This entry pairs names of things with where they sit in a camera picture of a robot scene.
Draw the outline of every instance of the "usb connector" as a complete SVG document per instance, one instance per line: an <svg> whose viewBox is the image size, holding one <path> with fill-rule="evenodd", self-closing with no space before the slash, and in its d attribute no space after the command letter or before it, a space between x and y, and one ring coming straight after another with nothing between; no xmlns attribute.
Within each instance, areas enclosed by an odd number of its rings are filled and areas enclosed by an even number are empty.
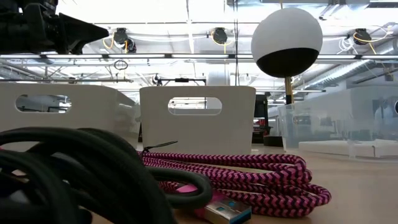
<svg viewBox="0 0 398 224"><path fill-rule="evenodd" d="M195 186L185 185L178 192L186 193L196 190ZM213 224L242 224L251 219L251 207L225 197L219 192L213 192L211 202L204 208L193 211L198 218L208 220Z"/></svg>

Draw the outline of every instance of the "transparent bin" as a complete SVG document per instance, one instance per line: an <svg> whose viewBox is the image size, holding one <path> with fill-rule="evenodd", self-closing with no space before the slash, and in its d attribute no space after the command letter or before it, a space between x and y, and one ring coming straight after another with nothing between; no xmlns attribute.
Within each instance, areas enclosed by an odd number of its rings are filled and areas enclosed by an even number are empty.
<svg viewBox="0 0 398 224"><path fill-rule="evenodd" d="M285 150L398 161L398 87L366 86L279 108Z"/></svg>

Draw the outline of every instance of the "wooden table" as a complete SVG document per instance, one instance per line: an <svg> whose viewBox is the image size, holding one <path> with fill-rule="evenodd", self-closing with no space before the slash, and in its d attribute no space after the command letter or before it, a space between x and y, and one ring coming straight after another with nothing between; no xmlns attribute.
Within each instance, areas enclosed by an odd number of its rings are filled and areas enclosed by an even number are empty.
<svg viewBox="0 0 398 224"><path fill-rule="evenodd" d="M281 153L257 147L257 153ZM305 218L286 219L253 216L250 223L264 224L375 224L397 223L398 163L349 161L319 154L287 153L302 156L312 171L313 184L327 188L332 195L328 205L317 207ZM178 222L207 223L176 212ZM95 224L108 224L96 217Z"/></svg>

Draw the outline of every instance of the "white sphere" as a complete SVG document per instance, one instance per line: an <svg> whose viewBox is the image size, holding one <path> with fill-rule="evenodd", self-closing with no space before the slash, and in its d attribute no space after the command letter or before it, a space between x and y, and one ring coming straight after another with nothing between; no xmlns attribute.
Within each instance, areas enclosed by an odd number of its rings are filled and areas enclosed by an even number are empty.
<svg viewBox="0 0 398 224"><path fill-rule="evenodd" d="M318 21L302 9L273 12L253 33L251 52L259 68L273 77L291 77L317 59L323 35Z"/></svg>

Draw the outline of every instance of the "desk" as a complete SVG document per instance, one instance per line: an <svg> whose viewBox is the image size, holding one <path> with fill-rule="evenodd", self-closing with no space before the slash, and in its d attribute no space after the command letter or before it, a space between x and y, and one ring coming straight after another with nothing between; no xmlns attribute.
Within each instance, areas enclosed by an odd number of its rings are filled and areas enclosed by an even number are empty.
<svg viewBox="0 0 398 224"><path fill-rule="evenodd" d="M255 147L253 153L281 153ZM312 183L327 188L328 205L317 207L301 219L253 216L251 224L375 224L398 222L398 163L357 162L310 153L297 153L312 171ZM181 224L205 224L176 212ZM95 224L108 224L96 217Z"/></svg>

